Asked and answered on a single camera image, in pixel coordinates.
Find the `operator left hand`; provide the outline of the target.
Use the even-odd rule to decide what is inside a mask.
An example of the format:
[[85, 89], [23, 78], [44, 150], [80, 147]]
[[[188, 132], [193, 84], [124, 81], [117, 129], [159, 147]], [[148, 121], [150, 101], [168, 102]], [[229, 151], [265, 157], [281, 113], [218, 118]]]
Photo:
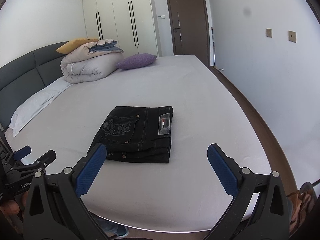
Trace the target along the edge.
[[9, 200], [1, 205], [1, 239], [23, 239], [24, 211], [28, 191], [20, 200]]

